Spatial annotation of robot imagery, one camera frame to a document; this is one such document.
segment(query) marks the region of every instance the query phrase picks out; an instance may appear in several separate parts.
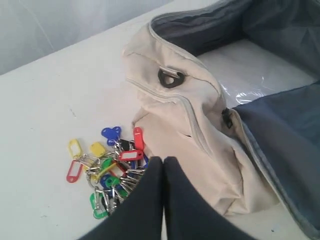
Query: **bunch of keys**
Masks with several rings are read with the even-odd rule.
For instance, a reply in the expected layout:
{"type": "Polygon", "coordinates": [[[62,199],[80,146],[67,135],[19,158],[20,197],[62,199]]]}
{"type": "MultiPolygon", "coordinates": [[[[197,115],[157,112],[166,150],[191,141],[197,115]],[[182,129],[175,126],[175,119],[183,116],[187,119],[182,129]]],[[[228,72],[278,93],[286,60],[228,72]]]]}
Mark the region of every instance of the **bunch of keys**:
{"type": "Polygon", "coordinates": [[[93,217],[102,219],[112,214],[135,189],[148,166],[144,154],[142,130],[135,127],[134,141],[120,138],[121,128],[104,128],[101,134],[107,138],[107,145],[112,151],[95,142],[90,146],[94,156],[84,154],[76,139],[68,144],[72,162],[67,174],[67,181],[75,183],[82,172],[86,175],[89,186],[93,189],[90,196],[93,217]]]}

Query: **zipper tab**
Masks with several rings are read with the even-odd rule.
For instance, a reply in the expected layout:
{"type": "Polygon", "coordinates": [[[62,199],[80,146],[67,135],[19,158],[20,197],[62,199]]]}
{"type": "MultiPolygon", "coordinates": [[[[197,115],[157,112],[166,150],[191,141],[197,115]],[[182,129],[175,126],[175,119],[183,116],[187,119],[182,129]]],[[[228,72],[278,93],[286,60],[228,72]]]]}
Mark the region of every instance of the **zipper tab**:
{"type": "Polygon", "coordinates": [[[224,121],[224,123],[226,124],[226,126],[228,127],[228,129],[230,129],[232,126],[233,126],[233,123],[232,123],[232,120],[230,118],[230,110],[229,108],[225,108],[223,111],[222,111],[222,119],[224,121]]]}

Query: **white table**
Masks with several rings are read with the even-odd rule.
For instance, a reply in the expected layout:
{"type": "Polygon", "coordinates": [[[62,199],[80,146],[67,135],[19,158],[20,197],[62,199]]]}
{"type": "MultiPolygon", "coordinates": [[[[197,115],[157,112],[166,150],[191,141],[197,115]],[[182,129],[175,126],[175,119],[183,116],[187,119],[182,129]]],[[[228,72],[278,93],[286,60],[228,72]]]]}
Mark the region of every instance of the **white table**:
{"type": "MultiPolygon", "coordinates": [[[[76,239],[100,223],[86,179],[66,182],[69,140],[88,153],[118,125],[131,139],[139,103],[125,82],[124,45],[156,15],[214,1],[176,0],[0,76],[0,239],[76,239]]],[[[304,239],[281,206],[230,220],[260,239],[304,239]]]]}

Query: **clear plastic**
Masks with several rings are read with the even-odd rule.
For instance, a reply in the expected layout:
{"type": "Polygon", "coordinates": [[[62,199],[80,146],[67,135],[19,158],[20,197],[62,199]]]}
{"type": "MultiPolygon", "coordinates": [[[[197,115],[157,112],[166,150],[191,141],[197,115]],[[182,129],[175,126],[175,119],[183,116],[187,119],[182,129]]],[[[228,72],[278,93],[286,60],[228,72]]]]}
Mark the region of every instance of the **clear plastic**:
{"type": "Polygon", "coordinates": [[[316,81],[292,63],[248,40],[218,48],[198,58],[222,85],[229,108],[316,81]]]}

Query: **metal ring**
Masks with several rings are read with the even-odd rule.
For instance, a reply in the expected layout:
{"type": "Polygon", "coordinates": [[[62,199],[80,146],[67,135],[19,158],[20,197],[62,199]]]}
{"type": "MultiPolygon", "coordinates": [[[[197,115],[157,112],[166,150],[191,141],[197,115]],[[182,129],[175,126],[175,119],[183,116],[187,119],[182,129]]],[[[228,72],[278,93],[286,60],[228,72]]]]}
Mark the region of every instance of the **metal ring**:
{"type": "Polygon", "coordinates": [[[171,89],[183,84],[185,81],[185,75],[179,71],[176,74],[178,77],[169,75],[165,73],[162,69],[159,69],[158,78],[160,80],[161,85],[167,89],[171,89]],[[173,82],[167,83],[166,78],[172,78],[173,82]]]}

